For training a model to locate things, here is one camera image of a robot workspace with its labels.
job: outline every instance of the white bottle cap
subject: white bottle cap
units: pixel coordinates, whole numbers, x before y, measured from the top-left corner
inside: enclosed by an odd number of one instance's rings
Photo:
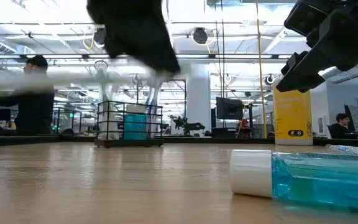
[[[229,163],[230,188],[235,194],[272,197],[272,152],[233,150]]]

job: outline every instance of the wooden table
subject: wooden table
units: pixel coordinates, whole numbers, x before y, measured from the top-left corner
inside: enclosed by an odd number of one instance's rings
[[[324,151],[254,144],[0,147],[0,223],[358,224],[358,215],[233,195],[227,173],[232,149]]]

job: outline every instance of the security camera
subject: security camera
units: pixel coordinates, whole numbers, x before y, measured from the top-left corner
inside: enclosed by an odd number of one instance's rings
[[[272,74],[269,74],[268,76],[266,76],[266,78],[265,78],[266,85],[273,85],[273,82],[274,82],[274,76]]]
[[[205,44],[208,40],[208,36],[206,35],[205,28],[196,28],[193,33],[193,40],[197,44]]]

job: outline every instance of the person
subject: person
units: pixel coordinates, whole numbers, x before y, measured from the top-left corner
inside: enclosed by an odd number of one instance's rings
[[[42,55],[27,60],[26,75],[46,75],[48,62]],[[18,106],[15,125],[18,135],[50,134],[53,118],[53,86],[38,92],[15,90],[11,96],[0,97],[0,106]]]
[[[350,133],[346,128],[349,124],[349,117],[344,113],[339,113],[336,115],[336,124],[331,125],[329,133],[333,139],[347,139],[347,133]]]

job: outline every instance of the white column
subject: white column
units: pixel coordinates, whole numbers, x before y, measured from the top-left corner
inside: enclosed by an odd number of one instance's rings
[[[192,73],[187,78],[187,107],[188,123],[201,123],[205,131],[211,131],[211,82],[209,64],[192,65]],[[202,130],[191,131],[203,137]]]

